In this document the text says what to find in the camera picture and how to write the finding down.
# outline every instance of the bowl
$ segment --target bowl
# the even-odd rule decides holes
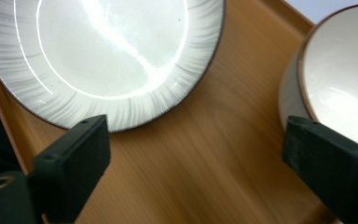
[[[282,78],[279,109],[283,127],[300,116],[358,143],[358,5],[317,24]]]

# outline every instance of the plate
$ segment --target plate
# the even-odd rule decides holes
[[[224,0],[0,0],[0,80],[63,128],[106,114],[110,132],[178,105],[205,73]]]

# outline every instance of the white surface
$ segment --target white surface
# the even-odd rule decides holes
[[[358,5],[358,0],[285,0],[314,24],[344,7]]]
[[[286,129],[287,118],[298,116],[310,119],[309,113],[301,96],[297,75],[298,51],[284,71],[279,91],[279,112],[281,123]]]
[[[358,143],[358,7],[322,23],[302,62],[316,119]]]
[[[223,16],[224,0],[0,0],[0,78],[58,126],[107,114],[126,130],[195,87]]]

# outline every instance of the wooden tray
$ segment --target wooden tray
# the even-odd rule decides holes
[[[111,135],[112,161],[78,223],[332,223],[282,161],[282,73],[311,25],[284,2],[227,0],[213,63],[174,110]],[[65,130],[0,83],[0,116],[25,173]]]

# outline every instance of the white ceramic plate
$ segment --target white ceramic plate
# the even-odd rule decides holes
[[[0,79],[57,126],[107,114],[126,130],[189,94],[223,18],[224,0],[0,0]]]

